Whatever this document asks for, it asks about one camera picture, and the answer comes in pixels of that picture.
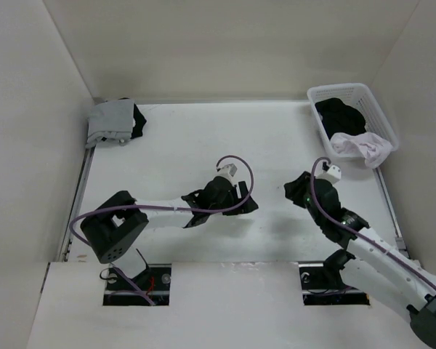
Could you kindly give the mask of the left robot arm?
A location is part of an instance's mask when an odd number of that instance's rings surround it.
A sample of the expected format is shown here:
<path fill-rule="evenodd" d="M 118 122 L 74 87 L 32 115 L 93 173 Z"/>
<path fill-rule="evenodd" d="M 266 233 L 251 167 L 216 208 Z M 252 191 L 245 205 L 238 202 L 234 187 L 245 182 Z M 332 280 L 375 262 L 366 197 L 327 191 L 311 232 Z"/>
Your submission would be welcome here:
<path fill-rule="evenodd" d="M 218 174 L 204 188 L 169 201 L 138 203 L 127 190 L 112 195 L 94 213 L 87 214 L 81 230 L 98 261 L 113 273 L 124 274 L 131 289 L 148 283 L 145 263 L 134 261 L 135 241 L 145 230 L 203 225 L 213 214 L 236 216 L 259 208 L 244 181 L 234 183 L 229 174 Z"/>

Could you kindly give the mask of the black tank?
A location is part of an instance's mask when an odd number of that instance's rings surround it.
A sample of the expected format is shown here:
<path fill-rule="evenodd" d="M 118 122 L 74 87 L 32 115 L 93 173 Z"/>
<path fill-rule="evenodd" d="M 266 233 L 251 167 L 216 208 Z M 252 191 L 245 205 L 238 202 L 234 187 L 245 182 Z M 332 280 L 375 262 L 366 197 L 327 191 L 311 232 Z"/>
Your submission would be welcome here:
<path fill-rule="evenodd" d="M 363 114 L 344 104 L 339 98 L 317 102 L 315 108 L 329 139 L 336 133 L 356 136 L 366 132 L 366 120 Z"/>
<path fill-rule="evenodd" d="M 120 100 L 130 100 L 134 104 L 134 107 L 133 107 L 134 126 L 132 128 L 131 139 L 134 140 L 136 138 L 143 136 L 143 129 L 147 123 L 146 118 L 140 112 L 139 108 L 137 107 L 137 105 L 135 104 L 135 102 L 133 100 L 131 100 L 127 97 L 122 97 L 122 98 L 120 98 Z"/>

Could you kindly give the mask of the white tank top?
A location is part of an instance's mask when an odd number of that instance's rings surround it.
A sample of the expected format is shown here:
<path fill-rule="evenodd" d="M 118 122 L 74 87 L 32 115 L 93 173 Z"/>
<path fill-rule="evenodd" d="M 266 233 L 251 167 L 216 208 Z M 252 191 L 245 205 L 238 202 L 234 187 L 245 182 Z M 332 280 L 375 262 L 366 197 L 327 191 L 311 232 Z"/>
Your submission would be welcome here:
<path fill-rule="evenodd" d="M 371 169 L 379 167 L 393 150 L 388 140 L 372 132 L 359 135 L 337 132 L 331 137 L 330 143 L 337 155 L 363 159 L 364 164 Z"/>

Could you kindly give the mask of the white plastic laundry basket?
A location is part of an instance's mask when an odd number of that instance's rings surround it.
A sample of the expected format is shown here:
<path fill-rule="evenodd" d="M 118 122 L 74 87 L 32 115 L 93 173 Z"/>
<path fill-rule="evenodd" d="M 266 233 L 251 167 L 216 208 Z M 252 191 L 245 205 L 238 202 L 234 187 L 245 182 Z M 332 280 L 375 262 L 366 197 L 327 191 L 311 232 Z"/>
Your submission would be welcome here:
<path fill-rule="evenodd" d="M 353 154 L 338 154 L 331 146 L 331 141 L 322 123 L 322 116 L 317 112 L 315 104 L 332 97 L 339 98 L 344 104 L 357 109 L 366 120 L 366 131 L 389 141 L 392 145 L 392 152 L 399 148 L 400 143 L 393 128 L 371 90 L 365 84 L 343 83 L 311 87 L 307 90 L 307 98 L 310 101 L 312 115 L 317 122 L 325 151 L 332 160 L 349 161 L 360 158 Z"/>

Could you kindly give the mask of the folded black tank top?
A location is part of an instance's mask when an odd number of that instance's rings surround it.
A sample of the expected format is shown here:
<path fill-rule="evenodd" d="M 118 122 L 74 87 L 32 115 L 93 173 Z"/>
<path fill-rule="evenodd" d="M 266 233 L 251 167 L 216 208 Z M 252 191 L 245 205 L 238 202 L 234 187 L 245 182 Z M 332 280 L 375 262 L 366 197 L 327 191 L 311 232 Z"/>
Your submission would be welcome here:
<path fill-rule="evenodd" d="M 134 126 L 132 128 L 131 139 L 134 140 L 136 138 L 143 136 L 143 129 L 147 123 L 146 118 L 140 112 L 139 108 L 137 107 L 137 105 L 135 104 L 135 102 L 133 100 L 131 100 L 127 97 L 122 97 L 122 98 L 120 98 L 120 100 L 130 100 L 134 104 L 134 107 L 133 107 Z"/>

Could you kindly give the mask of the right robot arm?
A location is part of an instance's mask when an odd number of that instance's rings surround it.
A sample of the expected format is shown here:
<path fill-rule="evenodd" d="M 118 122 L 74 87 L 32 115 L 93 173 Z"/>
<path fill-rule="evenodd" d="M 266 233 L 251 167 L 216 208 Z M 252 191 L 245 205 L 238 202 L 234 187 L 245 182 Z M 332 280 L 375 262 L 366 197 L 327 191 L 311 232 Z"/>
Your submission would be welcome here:
<path fill-rule="evenodd" d="M 388 244 L 357 213 L 344 208 L 333 179 L 303 172 L 284 185 L 285 197 L 306 209 L 323 235 L 339 245 L 324 262 L 324 282 L 356 288 L 401 316 L 436 348 L 436 276 Z"/>

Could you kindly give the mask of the folded grey tank top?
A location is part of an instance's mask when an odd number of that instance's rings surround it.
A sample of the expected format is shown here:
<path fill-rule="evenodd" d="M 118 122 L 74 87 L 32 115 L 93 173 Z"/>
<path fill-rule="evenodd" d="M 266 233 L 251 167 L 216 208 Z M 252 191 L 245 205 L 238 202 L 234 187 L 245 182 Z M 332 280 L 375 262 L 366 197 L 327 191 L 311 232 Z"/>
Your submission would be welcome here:
<path fill-rule="evenodd" d="M 109 142 L 124 145 L 134 128 L 134 101 L 112 100 L 94 106 L 87 116 L 86 148 Z"/>

